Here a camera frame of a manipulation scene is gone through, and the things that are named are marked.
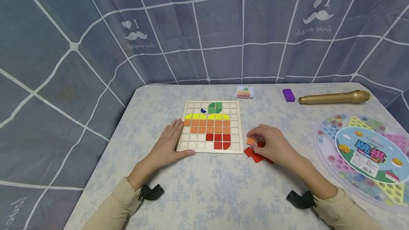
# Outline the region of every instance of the purple eraser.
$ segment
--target purple eraser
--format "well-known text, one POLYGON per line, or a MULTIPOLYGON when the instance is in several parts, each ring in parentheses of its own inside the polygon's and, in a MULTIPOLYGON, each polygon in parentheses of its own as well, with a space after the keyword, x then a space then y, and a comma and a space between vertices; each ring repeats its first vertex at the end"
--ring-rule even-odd
POLYGON ((293 92, 291 91, 291 89, 283 89, 283 95, 284 98, 287 102, 294 102, 295 101, 295 97, 293 95, 293 92))

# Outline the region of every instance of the beige sleeve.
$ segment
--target beige sleeve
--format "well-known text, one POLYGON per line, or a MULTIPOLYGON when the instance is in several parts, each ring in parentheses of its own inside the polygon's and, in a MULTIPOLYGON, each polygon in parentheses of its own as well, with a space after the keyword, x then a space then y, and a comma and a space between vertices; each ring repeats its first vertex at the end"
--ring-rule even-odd
POLYGON ((344 190, 327 200, 314 196, 318 215, 336 230, 380 230, 380 224, 353 202, 344 190))
POLYGON ((124 177, 110 196, 88 219, 82 230, 121 230, 126 218, 134 214, 141 204, 141 188, 134 190, 124 177))

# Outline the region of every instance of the white table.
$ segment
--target white table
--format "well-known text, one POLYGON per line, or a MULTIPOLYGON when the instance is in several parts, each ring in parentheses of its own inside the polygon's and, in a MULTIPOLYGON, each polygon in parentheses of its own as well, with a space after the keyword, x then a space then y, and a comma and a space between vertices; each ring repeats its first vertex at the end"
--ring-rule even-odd
MULTIPOLYGON (((321 93, 367 90, 357 83, 254 84, 253 99, 236 99, 236 85, 152 85, 136 90, 107 149, 78 201, 65 229, 80 229, 91 214, 151 149, 167 123, 182 117, 187 100, 239 100, 243 140, 260 123, 278 127, 288 141, 332 183, 312 145, 313 131, 326 117, 364 114, 400 125, 372 95, 364 104, 300 105, 282 94, 291 88, 296 98, 321 93)), ((311 209, 296 209, 286 196, 305 191, 283 168, 266 161, 255 164, 245 154, 196 154, 152 177, 164 195, 145 201, 127 229, 329 229, 311 209)), ((409 217, 352 198, 385 228, 407 229, 409 217)))

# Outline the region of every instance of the black clamp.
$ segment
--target black clamp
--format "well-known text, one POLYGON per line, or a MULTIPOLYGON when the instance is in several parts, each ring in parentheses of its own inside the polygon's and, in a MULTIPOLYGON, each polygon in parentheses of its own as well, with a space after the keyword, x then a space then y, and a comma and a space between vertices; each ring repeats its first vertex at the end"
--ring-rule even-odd
POLYGON ((138 201, 142 202, 143 200, 158 200, 164 192, 165 190, 159 184, 157 184, 153 189, 150 189, 147 184, 144 184, 142 186, 141 195, 139 195, 138 201))
POLYGON ((287 195, 286 198, 294 207, 299 209, 308 209, 311 207, 316 207, 314 202, 314 197, 310 191, 304 193, 304 195, 299 196, 294 190, 287 195))

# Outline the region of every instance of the gray fabric backdrop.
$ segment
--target gray fabric backdrop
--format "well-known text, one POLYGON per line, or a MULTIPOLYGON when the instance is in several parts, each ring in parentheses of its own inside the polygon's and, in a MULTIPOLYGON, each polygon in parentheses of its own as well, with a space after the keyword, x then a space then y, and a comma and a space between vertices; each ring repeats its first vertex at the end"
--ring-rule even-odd
POLYGON ((0 0, 0 226, 62 229, 146 84, 360 82, 409 130, 408 3, 0 0))

